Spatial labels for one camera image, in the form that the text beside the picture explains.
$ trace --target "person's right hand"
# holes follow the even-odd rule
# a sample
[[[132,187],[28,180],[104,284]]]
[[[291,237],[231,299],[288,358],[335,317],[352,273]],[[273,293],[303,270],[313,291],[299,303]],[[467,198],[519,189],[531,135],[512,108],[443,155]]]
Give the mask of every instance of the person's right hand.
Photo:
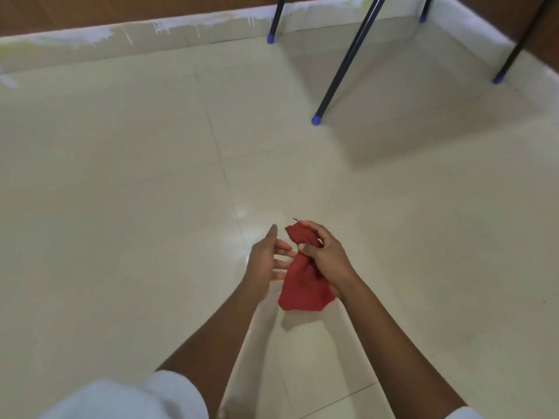
[[[335,295],[337,297],[343,295],[348,284],[360,280],[349,262],[344,247],[324,226],[310,221],[301,221],[301,225],[315,231],[324,246],[317,248],[310,244],[299,244],[299,251],[315,260],[322,275],[337,290],[338,294]]]

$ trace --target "brown wall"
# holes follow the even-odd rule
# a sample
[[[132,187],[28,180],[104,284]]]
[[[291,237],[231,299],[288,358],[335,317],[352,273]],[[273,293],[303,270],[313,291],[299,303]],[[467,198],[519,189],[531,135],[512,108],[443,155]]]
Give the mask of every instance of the brown wall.
[[[276,2],[277,0],[0,0],[0,35],[218,12],[266,6]]]
[[[460,0],[515,41],[522,35],[542,0]],[[528,49],[559,71],[559,0],[542,19]]]

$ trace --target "person's right arm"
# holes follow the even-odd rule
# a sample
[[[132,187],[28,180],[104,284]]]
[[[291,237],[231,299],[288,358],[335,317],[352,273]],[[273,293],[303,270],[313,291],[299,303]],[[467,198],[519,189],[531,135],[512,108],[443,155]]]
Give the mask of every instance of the person's right arm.
[[[321,225],[302,225],[324,247],[301,244],[299,251],[315,259],[346,307],[396,419],[444,419],[466,406],[357,275],[340,242]]]

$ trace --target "red fabric pouch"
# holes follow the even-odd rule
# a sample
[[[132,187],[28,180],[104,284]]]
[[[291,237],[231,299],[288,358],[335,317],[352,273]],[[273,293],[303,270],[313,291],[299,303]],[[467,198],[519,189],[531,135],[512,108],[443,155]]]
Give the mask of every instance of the red fabric pouch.
[[[321,247],[316,233],[297,222],[285,228],[289,238],[297,245],[311,244]],[[287,269],[278,304],[283,310],[310,310],[319,312],[334,301],[330,284],[320,273],[313,258],[297,253]]]

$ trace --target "person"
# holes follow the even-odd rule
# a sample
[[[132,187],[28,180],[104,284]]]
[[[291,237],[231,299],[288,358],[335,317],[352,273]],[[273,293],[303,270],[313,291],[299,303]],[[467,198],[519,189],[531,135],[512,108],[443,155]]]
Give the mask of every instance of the person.
[[[341,300],[396,419],[479,419],[414,346],[353,269],[340,242],[322,225],[303,221],[322,248],[300,245]],[[239,286],[223,305],[142,385],[100,380],[47,410],[41,419],[217,417],[227,382],[257,305],[270,281],[281,280],[295,257],[273,225],[250,252]]]

